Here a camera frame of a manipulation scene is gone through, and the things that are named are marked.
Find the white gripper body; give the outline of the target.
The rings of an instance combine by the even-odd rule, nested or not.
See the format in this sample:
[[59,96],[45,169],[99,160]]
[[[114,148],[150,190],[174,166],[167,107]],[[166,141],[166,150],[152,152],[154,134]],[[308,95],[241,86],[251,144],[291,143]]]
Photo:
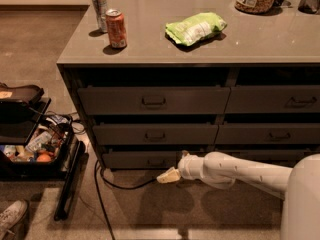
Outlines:
[[203,179],[203,158],[183,152],[178,163],[178,171],[182,178],[187,180]]

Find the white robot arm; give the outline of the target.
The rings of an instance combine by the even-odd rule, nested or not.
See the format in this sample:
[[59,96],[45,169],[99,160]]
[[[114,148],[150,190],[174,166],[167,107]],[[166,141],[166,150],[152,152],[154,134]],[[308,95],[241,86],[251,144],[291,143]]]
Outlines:
[[320,155],[294,167],[240,159],[221,152],[203,157],[184,153],[178,165],[157,177],[166,184],[180,179],[200,180],[228,189],[240,180],[283,200],[281,240],[320,240]]

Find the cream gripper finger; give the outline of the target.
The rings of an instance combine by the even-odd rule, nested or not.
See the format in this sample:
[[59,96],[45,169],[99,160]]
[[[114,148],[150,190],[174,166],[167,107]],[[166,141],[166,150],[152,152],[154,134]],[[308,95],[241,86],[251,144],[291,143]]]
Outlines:
[[160,174],[157,177],[157,181],[161,184],[177,182],[181,178],[180,172],[178,169],[171,167],[166,172]]

